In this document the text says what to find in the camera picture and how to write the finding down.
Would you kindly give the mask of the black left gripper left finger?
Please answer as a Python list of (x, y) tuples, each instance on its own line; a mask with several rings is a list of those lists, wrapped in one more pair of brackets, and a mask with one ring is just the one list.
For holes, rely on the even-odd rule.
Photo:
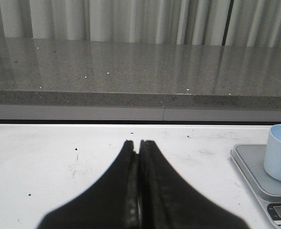
[(138, 155), (125, 141), (106, 172), (87, 190), (48, 213), (40, 229), (137, 229)]

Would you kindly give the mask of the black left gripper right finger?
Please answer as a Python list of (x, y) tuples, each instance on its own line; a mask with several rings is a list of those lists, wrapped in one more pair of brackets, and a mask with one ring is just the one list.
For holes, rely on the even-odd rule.
[(154, 141), (140, 143), (139, 201), (143, 229), (246, 229), (247, 223), (189, 185)]

